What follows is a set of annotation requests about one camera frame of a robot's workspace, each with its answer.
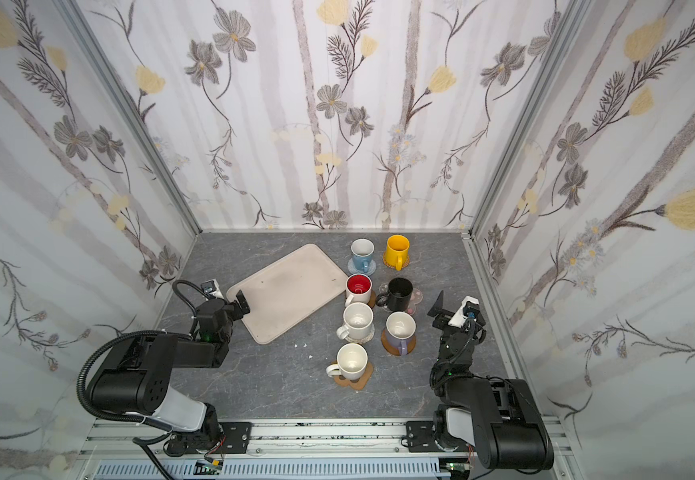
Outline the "pink flower silicone coaster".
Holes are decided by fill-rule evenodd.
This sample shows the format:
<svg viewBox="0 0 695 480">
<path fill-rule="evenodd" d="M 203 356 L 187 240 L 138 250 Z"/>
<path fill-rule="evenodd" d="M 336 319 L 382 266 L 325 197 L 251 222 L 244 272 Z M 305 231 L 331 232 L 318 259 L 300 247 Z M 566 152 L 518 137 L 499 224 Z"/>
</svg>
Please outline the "pink flower silicone coaster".
<svg viewBox="0 0 695 480">
<path fill-rule="evenodd" d="M 407 306 L 407 309 L 405 310 L 405 313 L 409 315 L 415 314 L 415 310 L 417 310 L 417 306 L 423 301 L 423 293 L 421 293 L 421 290 L 419 288 L 415 288 L 413 292 L 411 292 L 411 296 L 409 296 L 409 305 Z"/>
</svg>

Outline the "beige serving tray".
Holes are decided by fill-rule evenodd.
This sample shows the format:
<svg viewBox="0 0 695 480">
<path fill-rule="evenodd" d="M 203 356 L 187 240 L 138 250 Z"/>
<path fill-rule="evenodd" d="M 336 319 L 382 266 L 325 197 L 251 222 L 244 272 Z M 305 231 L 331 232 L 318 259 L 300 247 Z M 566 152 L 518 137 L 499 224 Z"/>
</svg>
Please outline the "beige serving tray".
<svg viewBox="0 0 695 480">
<path fill-rule="evenodd" d="M 267 345 L 345 292 L 348 276 L 315 244 L 307 244 L 230 287 L 251 312 L 243 324 Z"/>
</svg>

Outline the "purple mug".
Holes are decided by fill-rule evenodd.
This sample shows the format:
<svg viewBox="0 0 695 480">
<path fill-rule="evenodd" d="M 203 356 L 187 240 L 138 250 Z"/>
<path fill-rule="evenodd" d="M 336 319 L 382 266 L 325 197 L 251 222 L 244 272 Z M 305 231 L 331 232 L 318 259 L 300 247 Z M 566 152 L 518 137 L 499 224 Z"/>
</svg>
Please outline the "purple mug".
<svg viewBox="0 0 695 480">
<path fill-rule="evenodd" d="M 410 340 L 417 333 L 417 323 L 413 316 L 405 312 L 393 312 L 385 322 L 385 330 L 387 332 L 387 338 L 397 346 L 401 348 L 399 344 L 403 340 Z"/>
</svg>

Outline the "black mug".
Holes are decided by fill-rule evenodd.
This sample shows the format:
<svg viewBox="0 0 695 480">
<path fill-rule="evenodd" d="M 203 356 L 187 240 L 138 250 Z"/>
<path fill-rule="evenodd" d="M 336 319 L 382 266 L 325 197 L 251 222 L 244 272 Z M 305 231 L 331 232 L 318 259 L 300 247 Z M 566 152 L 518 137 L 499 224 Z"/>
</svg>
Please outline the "black mug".
<svg viewBox="0 0 695 480">
<path fill-rule="evenodd" d="M 387 284 L 387 290 L 377 296 L 377 301 L 375 305 L 391 312 L 401 312 L 409 308 L 411 303 L 411 296 L 413 296 L 413 283 L 407 278 L 397 277 L 393 278 L 389 284 Z"/>
</svg>

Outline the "plain round wooden coaster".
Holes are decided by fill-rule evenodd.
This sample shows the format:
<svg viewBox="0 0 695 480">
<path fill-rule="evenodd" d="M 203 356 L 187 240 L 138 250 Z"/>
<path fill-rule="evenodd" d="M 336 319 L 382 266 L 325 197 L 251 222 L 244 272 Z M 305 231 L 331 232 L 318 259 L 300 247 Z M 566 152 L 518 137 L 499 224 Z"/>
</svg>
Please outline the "plain round wooden coaster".
<svg viewBox="0 0 695 480">
<path fill-rule="evenodd" d="M 404 356 L 415 350 L 417 347 L 417 337 L 413 336 L 410 340 L 403 340 L 399 344 L 401 348 L 397 348 L 397 346 L 393 345 L 393 343 L 389 341 L 389 338 L 387 338 L 387 332 L 384 331 L 381 334 L 381 345 L 383 345 L 385 351 L 389 352 L 389 354 L 393 356 Z"/>
</svg>

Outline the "yellow mug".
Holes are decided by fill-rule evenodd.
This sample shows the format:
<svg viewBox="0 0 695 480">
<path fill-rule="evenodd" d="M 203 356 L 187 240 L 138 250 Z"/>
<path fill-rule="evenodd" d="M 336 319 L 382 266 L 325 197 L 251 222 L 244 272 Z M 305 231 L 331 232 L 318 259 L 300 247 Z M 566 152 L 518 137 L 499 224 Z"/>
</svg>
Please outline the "yellow mug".
<svg viewBox="0 0 695 480">
<path fill-rule="evenodd" d="M 409 265 L 409 248 L 411 242 L 403 235 L 392 235 L 387 240 L 383 263 L 395 271 L 401 271 Z"/>
</svg>

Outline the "white patterned round coaster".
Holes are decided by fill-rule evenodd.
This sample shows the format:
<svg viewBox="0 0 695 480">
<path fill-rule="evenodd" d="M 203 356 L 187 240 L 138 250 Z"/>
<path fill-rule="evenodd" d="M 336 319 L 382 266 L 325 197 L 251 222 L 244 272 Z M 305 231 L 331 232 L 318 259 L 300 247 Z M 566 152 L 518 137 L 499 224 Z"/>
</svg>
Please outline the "white patterned round coaster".
<svg viewBox="0 0 695 480">
<path fill-rule="evenodd" d="M 343 340 L 345 342 L 357 343 L 359 345 L 363 345 L 363 344 L 367 344 L 367 342 L 370 342 L 375 337 L 375 329 L 372 329 L 369 332 L 369 334 L 367 334 L 367 336 L 365 336 L 363 338 L 359 338 L 359 339 L 349 336 L 347 331 L 343 332 L 342 334 L 339 334 L 338 336 L 341 340 Z"/>
</svg>

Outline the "red interior mug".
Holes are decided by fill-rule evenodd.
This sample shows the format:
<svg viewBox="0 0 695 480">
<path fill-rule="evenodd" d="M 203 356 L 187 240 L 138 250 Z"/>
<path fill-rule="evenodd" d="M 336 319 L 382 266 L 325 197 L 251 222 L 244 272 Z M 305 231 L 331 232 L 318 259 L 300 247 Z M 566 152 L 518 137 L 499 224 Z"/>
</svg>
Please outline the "red interior mug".
<svg viewBox="0 0 695 480">
<path fill-rule="evenodd" d="M 346 307 L 354 303 L 368 304 L 371 301 L 371 294 L 373 294 L 373 283 L 369 276 L 353 274 L 347 278 Z"/>
</svg>

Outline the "light blue mug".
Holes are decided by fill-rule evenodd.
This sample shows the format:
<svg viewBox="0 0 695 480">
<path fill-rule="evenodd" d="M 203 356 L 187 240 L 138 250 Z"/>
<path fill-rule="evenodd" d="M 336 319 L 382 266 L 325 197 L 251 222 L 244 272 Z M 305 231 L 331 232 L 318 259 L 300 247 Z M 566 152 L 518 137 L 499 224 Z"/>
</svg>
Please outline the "light blue mug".
<svg viewBox="0 0 695 480">
<path fill-rule="evenodd" d="M 351 259 L 357 268 L 367 268 L 373 259 L 375 245 L 369 239 L 361 238 L 351 244 Z"/>
</svg>

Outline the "blue woven round coaster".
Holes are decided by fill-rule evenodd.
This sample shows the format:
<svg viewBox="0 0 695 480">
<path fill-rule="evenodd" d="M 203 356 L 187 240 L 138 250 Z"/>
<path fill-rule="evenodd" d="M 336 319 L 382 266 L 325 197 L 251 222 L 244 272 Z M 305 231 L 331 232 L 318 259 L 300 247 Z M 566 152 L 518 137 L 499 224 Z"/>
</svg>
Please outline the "blue woven round coaster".
<svg viewBox="0 0 695 480">
<path fill-rule="evenodd" d="M 347 262 L 347 270 L 349 270 L 349 275 L 361 274 L 371 277 L 375 274 L 375 270 L 377 270 L 377 262 L 372 259 L 367 268 L 357 268 L 357 266 L 355 266 L 355 261 L 351 259 Z"/>
</svg>

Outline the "white mug with handle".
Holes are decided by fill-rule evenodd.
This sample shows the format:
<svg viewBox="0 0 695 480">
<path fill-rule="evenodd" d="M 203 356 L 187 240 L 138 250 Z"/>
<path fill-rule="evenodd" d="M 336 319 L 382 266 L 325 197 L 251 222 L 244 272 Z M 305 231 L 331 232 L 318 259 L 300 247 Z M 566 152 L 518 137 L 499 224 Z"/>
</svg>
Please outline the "white mug with handle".
<svg viewBox="0 0 695 480">
<path fill-rule="evenodd" d="M 365 348 L 359 344 L 344 345 L 337 354 L 337 363 L 330 365 L 326 373 L 330 377 L 342 376 L 349 381 L 357 381 L 367 370 L 369 356 Z"/>
</svg>

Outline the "brown paw print coaster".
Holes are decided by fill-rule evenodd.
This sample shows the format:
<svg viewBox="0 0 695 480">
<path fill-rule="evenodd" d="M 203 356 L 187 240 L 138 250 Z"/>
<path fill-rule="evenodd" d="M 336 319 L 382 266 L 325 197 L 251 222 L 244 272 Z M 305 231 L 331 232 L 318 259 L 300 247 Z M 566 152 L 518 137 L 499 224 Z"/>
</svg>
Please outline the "brown paw print coaster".
<svg viewBox="0 0 695 480">
<path fill-rule="evenodd" d="M 373 368 L 373 363 L 369 363 L 367 364 L 367 368 L 365 368 L 365 372 L 363 372 L 363 375 L 357 380 L 349 380 L 341 375 L 334 376 L 333 380 L 335 381 L 335 384 L 341 387 L 349 387 L 355 391 L 361 391 L 364 390 L 365 386 L 367 386 L 367 384 L 369 383 L 371 376 L 373 376 L 373 372 L 375 372 L 375 368 Z"/>
</svg>

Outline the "glossy brown round coaster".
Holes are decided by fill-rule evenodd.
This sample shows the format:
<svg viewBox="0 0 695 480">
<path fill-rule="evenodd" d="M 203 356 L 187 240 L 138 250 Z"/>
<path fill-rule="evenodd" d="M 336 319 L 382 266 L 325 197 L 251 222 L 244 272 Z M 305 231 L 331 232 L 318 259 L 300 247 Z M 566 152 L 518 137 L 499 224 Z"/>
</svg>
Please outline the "glossy brown round coaster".
<svg viewBox="0 0 695 480">
<path fill-rule="evenodd" d="M 371 292 L 371 298 L 369 298 L 369 302 L 367 302 L 367 305 L 371 308 L 375 308 L 375 304 L 377 303 L 377 292 L 372 291 Z"/>
</svg>

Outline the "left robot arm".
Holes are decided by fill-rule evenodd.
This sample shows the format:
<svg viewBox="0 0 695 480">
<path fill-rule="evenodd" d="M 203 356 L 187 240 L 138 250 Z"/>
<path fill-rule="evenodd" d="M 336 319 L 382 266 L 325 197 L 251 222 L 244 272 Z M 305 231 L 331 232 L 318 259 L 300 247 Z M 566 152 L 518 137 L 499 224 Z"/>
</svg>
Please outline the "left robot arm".
<svg viewBox="0 0 695 480">
<path fill-rule="evenodd" d="M 234 323 L 250 312 L 243 292 L 232 301 L 210 295 L 195 309 L 188 334 L 142 330 L 107 342 L 79 373 L 81 406 L 99 419 L 162 430 L 159 437 L 135 441 L 147 454 L 157 443 L 170 457 L 245 454 L 252 424 L 219 420 L 213 405 L 185 396 L 171 386 L 171 377 L 175 369 L 221 367 Z"/>
</svg>

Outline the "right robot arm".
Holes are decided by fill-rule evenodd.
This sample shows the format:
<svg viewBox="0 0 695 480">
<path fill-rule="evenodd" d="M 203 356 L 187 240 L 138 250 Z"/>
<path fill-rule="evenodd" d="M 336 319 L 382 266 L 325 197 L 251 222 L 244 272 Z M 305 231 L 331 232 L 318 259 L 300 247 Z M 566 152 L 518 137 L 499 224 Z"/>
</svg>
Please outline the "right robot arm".
<svg viewBox="0 0 695 480">
<path fill-rule="evenodd" d="M 457 310 L 440 293 L 427 315 L 441 331 L 429 387 L 441 399 L 435 412 L 437 442 L 461 440 L 487 470 L 533 475 L 555 463 L 551 436 L 527 382 L 471 372 L 475 348 L 487 339 L 479 300 L 467 296 Z"/>
</svg>

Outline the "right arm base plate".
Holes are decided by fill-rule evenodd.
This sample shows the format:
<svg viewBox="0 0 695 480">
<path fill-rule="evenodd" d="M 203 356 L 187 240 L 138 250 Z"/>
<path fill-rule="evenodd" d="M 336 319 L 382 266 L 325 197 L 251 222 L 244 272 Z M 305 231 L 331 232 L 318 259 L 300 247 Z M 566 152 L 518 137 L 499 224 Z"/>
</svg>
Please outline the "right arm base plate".
<svg viewBox="0 0 695 480">
<path fill-rule="evenodd" d="M 441 423 L 433 420 L 408 421 L 401 445 L 413 453 L 469 452 L 465 441 L 451 436 Z"/>
</svg>

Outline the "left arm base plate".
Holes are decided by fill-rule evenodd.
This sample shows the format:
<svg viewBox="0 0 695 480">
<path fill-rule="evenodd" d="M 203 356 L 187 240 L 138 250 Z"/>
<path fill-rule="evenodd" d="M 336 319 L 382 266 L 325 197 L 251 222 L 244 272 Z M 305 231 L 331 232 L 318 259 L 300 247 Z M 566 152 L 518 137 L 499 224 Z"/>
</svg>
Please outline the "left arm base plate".
<svg viewBox="0 0 695 480">
<path fill-rule="evenodd" d="M 251 440 L 251 422 L 214 422 L 196 432 L 173 434 L 163 452 L 170 457 L 188 454 L 245 454 Z"/>
</svg>

